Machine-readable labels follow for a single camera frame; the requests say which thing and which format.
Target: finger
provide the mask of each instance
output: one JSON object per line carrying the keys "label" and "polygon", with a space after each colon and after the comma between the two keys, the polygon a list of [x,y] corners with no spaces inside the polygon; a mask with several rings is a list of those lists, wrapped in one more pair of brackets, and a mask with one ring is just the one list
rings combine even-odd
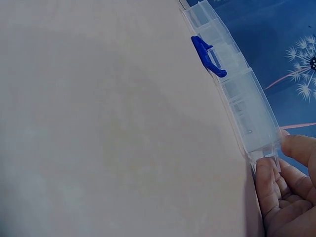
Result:
{"label": "finger", "polygon": [[280,210],[275,189],[275,177],[269,158],[257,161],[256,190],[263,218],[268,226]]}
{"label": "finger", "polygon": [[279,160],[279,163],[281,167],[281,176],[284,178],[292,192],[303,199],[310,201],[313,205],[316,205],[316,189],[313,186],[311,179],[282,159]]}
{"label": "finger", "polygon": [[[291,223],[293,220],[296,220],[301,215],[304,215],[307,211],[312,208],[312,204],[306,200],[300,200],[295,203],[292,203],[282,209],[274,218],[273,222],[271,223],[267,236],[289,236],[292,232],[286,232],[287,234],[279,235],[279,230],[282,230],[284,226],[288,223]],[[301,225],[297,224],[295,228],[301,229]]]}
{"label": "finger", "polygon": [[294,203],[296,201],[300,201],[300,200],[303,200],[300,196],[298,195],[290,195],[286,201],[288,201],[289,203]]}
{"label": "finger", "polygon": [[292,195],[292,192],[291,192],[290,188],[288,187],[285,179],[279,173],[277,165],[274,162],[274,160],[271,158],[269,160],[270,160],[271,166],[273,167],[275,182],[278,186],[278,189],[277,189],[278,196],[277,197],[278,197],[278,199],[286,200],[290,195]]}
{"label": "finger", "polygon": [[278,205],[280,206],[281,209],[286,208],[289,206],[291,203],[285,200],[280,200],[278,201]]}
{"label": "finger", "polygon": [[310,178],[316,187],[316,139],[302,135],[288,135],[282,142],[282,151],[308,167]]}
{"label": "finger", "polygon": [[285,137],[287,135],[290,135],[290,133],[284,129],[281,129],[281,135],[282,135],[282,137]]}
{"label": "finger", "polygon": [[308,167],[309,159],[316,152],[316,139],[302,135],[288,135],[283,138],[283,153]]}

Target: white dandelion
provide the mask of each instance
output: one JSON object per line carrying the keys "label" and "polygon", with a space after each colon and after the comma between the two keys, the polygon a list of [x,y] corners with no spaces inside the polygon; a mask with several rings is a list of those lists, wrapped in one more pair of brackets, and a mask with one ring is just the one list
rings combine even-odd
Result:
{"label": "white dandelion", "polygon": [[298,95],[304,100],[310,100],[311,95],[316,99],[316,38],[306,36],[296,42],[296,47],[286,50],[286,58],[294,61],[293,71],[289,71],[288,77],[292,81],[305,82],[298,84]]}
{"label": "white dandelion", "polygon": [[295,62],[293,64],[293,68],[296,70],[296,71],[300,71],[302,69],[302,66],[300,65],[300,63],[298,62]]}
{"label": "white dandelion", "polygon": [[299,41],[296,42],[296,45],[300,49],[306,49],[308,46],[308,43],[305,39],[300,39]]}
{"label": "white dandelion", "polygon": [[305,39],[308,43],[312,43],[312,44],[316,43],[316,39],[314,36],[306,36]]}
{"label": "white dandelion", "polygon": [[296,53],[297,53],[296,48],[291,47],[289,50],[286,51],[286,54],[287,54],[286,58],[289,58],[290,61],[293,61],[297,56]]}
{"label": "white dandelion", "polygon": [[307,66],[307,65],[309,65],[309,62],[306,61],[305,59],[302,59],[301,64],[302,64],[302,66]]}
{"label": "white dandelion", "polygon": [[311,75],[309,75],[309,74],[307,74],[307,73],[302,73],[302,78],[303,78],[304,80],[309,81],[309,80],[310,80],[310,77],[311,77]]}
{"label": "white dandelion", "polygon": [[294,82],[300,81],[301,79],[301,74],[299,71],[288,71],[291,75],[291,78]]}
{"label": "white dandelion", "polygon": [[311,89],[309,89],[306,83],[299,84],[297,88],[298,94],[303,97],[304,100],[310,100]]}

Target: blue plastic latch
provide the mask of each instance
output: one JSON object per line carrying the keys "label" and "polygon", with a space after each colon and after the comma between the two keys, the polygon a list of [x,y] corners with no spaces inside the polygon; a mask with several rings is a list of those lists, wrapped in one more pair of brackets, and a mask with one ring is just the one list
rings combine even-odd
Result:
{"label": "blue plastic latch", "polygon": [[220,77],[220,78],[225,77],[227,75],[226,70],[221,70],[218,67],[216,67],[212,63],[212,60],[208,55],[208,50],[211,49],[213,46],[205,43],[205,41],[202,40],[199,36],[192,36],[191,40],[192,40],[194,47],[197,50],[197,54],[199,55],[199,58],[201,59],[203,66],[205,66],[207,69],[211,70],[218,77]]}

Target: transparent plastic organizer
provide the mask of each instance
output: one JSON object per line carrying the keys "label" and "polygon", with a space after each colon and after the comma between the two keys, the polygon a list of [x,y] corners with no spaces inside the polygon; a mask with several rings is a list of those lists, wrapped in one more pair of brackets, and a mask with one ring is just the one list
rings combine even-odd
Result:
{"label": "transparent plastic organizer", "polygon": [[229,30],[207,0],[187,9],[181,6],[181,10],[192,33],[206,43],[205,49],[218,73],[225,72],[222,75],[209,70],[219,85],[224,102],[229,105],[228,112],[236,125],[239,144],[250,158],[253,170],[257,159],[262,157],[272,157],[279,169],[279,126],[253,70]]}

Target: beige surface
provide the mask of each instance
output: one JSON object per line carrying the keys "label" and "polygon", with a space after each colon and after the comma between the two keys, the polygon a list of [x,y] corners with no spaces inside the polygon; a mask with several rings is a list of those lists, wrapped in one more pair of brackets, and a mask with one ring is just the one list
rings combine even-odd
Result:
{"label": "beige surface", "polygon": [[1,236],[262,234],[173,0],[0,1]]}

